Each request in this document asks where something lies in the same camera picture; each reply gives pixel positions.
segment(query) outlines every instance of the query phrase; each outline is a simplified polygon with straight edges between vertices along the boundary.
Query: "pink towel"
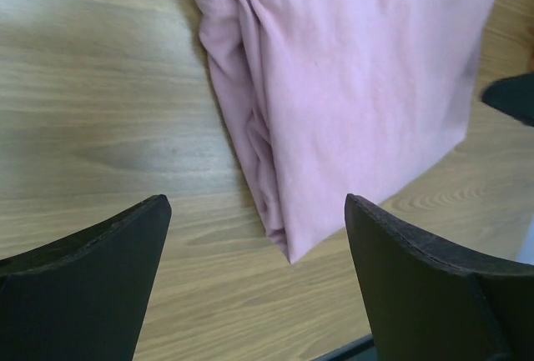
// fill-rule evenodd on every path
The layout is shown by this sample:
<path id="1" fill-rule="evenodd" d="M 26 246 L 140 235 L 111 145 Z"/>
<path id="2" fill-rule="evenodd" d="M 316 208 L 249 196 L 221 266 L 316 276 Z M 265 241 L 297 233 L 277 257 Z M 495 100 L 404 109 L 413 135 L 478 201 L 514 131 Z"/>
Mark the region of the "pink towel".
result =
<path id="1" fill-rule="evenodd" d="M 196 0 L 224 120 L 291 263 L 463 140 L 494 0 Z"/>

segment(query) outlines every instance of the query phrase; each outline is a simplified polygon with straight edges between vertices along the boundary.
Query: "fabric fold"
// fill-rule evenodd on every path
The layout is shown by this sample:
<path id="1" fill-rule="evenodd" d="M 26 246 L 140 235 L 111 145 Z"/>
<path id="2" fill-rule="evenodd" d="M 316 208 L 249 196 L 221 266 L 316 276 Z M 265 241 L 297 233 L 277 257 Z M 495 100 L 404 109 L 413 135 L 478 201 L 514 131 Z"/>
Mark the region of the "fabric fold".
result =
<path id="1" fill-rule="evenodd" d="M 196 0 L 200 39 L 270 239 L 291 263 L 466 135 L 494 0 Z"/>

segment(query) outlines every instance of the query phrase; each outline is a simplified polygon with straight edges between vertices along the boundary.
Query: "wooden table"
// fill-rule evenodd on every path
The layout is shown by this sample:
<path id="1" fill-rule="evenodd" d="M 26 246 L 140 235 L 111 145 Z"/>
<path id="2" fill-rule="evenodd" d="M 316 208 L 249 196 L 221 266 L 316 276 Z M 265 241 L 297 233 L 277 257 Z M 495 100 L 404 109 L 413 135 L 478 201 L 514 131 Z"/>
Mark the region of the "wooden table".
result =
<path id="1" fill-rule="evenodd" d="M 497 2 L 479 88 L 525 70 L 533 17 L 534 0 Z M 198 25 L 193 0 L 0 0 L 0 258 L 166 193 L 136 360 L 312 359 L 369 331 L 345 234 L 293 267 L 264 237 Z M 512 258 L 533 167 L 532 128 L 475 99 L 466 142 L 385 207 Z"/>

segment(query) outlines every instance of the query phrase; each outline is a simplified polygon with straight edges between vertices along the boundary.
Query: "black object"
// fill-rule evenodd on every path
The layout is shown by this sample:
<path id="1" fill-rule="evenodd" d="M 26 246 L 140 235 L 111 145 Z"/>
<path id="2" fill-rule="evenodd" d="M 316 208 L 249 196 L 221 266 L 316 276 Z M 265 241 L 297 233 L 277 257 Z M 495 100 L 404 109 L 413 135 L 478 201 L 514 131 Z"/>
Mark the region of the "black object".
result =
<path id="1" fill-rule="evenodd" d="M 378 361 L 375 342 L 371 335 L 338 348 L 315 361 Z"/>
<path id="2" fill-rule="evenodd" d="M 532 361 L 534 267 L 464 248 L 362 197 L 350 251 L 381 361 Z"/>
<path id="3" fill-rule="evenodd" d="M 130 361 L 169 228 L 165 196 L 0 260 L 2 361 Z"/>
<path id="4" fill-rule="evenodd" d="M 482 102 L 534 126 L 534 72 L 498 80 L 484 91 Z"/>

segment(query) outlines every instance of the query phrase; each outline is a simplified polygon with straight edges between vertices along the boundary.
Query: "table surface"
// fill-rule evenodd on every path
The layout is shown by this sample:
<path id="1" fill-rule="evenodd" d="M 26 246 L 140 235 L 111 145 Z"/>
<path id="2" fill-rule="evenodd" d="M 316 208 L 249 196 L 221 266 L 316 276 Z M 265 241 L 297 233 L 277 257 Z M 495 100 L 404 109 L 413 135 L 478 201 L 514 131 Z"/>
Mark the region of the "table surface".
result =
<path id="1" fill-rule="evenodd" d="M 534 0 L 498 0 L 479 90 L 526 70 Z M 369 332 L 344 232 L 290 267 L 263 235 L 193 0 L 0 0 L 0 258 L 153 193 L 174 208 L 135 359 L 312 359 Z M 516 257 L 534 131 L 474 98 L 468 139 L 384 207 Z"/>

